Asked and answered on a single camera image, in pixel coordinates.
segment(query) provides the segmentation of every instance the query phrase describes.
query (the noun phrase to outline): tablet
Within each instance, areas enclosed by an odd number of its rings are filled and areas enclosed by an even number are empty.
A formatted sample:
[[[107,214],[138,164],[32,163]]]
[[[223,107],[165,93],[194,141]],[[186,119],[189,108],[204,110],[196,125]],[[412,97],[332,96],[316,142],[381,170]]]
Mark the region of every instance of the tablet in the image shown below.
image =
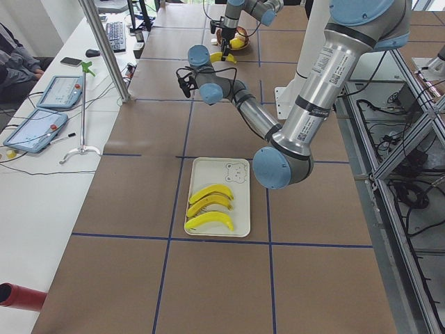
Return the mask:
[[[18,150],[38,153],[43,150],[68,121],[68,116],[44,108],[31,115],[3,142]]]
[[[44,90],[37,106],[48,109],[71,108],[79,101],[82,84],[82,77],[55,75]]]

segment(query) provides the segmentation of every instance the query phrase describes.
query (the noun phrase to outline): red cylinder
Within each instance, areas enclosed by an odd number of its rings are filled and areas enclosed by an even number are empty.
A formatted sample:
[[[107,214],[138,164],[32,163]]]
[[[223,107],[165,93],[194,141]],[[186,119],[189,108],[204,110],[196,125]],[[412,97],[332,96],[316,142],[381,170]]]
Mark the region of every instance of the red cylinder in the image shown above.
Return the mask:
[[[46,292],[28,289],[27,287],[10,283],[0,285],[0,306],[39,312],[46,297]]]

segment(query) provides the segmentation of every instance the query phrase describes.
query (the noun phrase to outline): keyboard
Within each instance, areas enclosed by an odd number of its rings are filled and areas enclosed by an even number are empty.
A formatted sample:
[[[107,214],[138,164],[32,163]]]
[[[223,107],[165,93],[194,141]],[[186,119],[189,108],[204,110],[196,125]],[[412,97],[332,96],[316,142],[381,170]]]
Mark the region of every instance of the keyboard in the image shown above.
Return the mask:
[[[105,32],[114,52],[125,51],[127,45],[125,42],[124,22],[108,22],[105,26]]]

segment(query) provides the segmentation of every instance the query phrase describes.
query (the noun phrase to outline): white desk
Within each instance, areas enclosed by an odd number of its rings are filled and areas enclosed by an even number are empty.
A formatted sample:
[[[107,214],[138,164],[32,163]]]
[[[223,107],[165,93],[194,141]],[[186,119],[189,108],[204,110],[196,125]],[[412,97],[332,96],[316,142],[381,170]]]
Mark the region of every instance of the white desk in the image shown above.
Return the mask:
[[[111,15],[110,20],[113,18],[119,17]],[[134,37],[127,36],[127,52],[115,54],[120,69],[124,69],[127,63],[136,62],[133,55],[135,42]],[[90,69],[97,76],[87,76],[86,99],[96,98],[112,81],[102,57],[86,58],[85,51],[89,48],[98,49],[86,19],[83,19],[33,92],[43,91],[54,75],[82,75],[81,67],[60,64],[63,57],[70,56],[92,61]],[[40,96],[34,96],[32,100],[36,103],[39,98]],[[113,88],[87,109],[87,145],[103,150],[120,105],[118,92]],[[31,103],[25,101],[15,115],[27,117],[32,110]],[[80,110],[81,107],[66,114],[72,117]],[[10,124],[21,122],[22,120],[13,118]],[[79,147],[80,124],[81,117],[78,115],[58,135],[62,138],[76,132],[75,137],[54,143],[39,154],[27,154],[6,165],[30,173],[95,170],[100,157],[91,152],[75,155],[63,166],[59,164],[65,153]],[[0,134],[2,143],[11,131],[7,129]],[[7,159],[7,149],[0,148],[2,161]],[[30,176],[0,166],[0,283],[10,282],[48,291],[93,175],[94,173]],[[1,332],[30,333],[37,317],[36,312],[0,308]]]

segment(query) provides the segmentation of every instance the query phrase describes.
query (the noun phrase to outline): yellow banana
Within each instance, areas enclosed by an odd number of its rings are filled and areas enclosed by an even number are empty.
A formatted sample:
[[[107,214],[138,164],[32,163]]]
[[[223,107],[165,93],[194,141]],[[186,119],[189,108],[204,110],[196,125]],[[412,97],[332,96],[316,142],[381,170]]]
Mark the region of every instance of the yellow banana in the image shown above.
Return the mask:
[[[232,223],[232,219],[228,214],[219,211],[210,211],[205,214],[200,214],[190,220],[187,221],[185,228],[187,230],[191,230],[201,226],[205,223],[210,223],[211,221],[218,221],[226,225],[229,230],[234,230],[234,224]]]
[[[214,52],[210,55],[210,62],[215,63],[216,61],[221,61],[223,58],[222,52]],[[225,57],[226,61],[231,61],[233,64],[236,64],[236,59],[233,54],[228,54],[227,57]]]
[[[193,205],[201,198],[210,195],[211,193],[221,193],[223,195],[226,195],[229,199],[233,200],[234,195],[232,193],[232,190],[225,184],[212,184],[210,186],[206,186],[205,188],[199,190],[198,192],[194,193],[188,202]]]
[[[203,210],[205,207],[208,207],[212,204],[219,204],[223,207],[228,208],[229,210],[232,210],[232,204],[230,204],[229,198],[227,196],[221,195],[219,193],[214,193],[208,196],[205,196],[204,198],[201,198],[198,200],[194,205],[188,208],[187,210],[187,217],[193,217],[198,212]]]

